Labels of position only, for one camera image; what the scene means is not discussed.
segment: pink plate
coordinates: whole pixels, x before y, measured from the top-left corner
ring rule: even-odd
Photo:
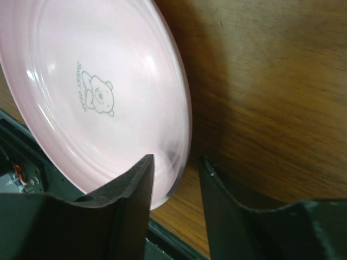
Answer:
[[[91,192],[155,155],[151,209],[180,180],[191,110],[183,64],[150,0],[0,0],[0,58],[47,156]]]

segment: bear face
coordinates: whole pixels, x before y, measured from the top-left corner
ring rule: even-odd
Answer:
[[[102,81],[98,76],[90,76],[86,71],[81,75],[85,87],[86,106],[99,114],[114,116],[112,84],[109,81]]]

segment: wooden surface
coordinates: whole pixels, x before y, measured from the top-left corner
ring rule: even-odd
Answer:
[[[194,132],[152,217],[208,255],[197,157],[285,202],[347,197],[347,2],[156,0],[181,51]],[[1,107],[20,115],[4,80]]]

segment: bear ear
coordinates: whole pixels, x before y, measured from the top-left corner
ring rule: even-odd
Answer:
[[[106,82],[106,85],[108,85],[108,87],[110,88],[110,90],[112,90],[113,86],[112,83],[110,83],[109,81]]]

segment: teddy bear print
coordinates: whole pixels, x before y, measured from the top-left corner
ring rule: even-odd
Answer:
[[[99,114],[105,113],[114,116],[112,84],[109,81],[102,81],[98,76],[91,76],[86,71],[83,71],[81,76],[87,108],[94,109]]]

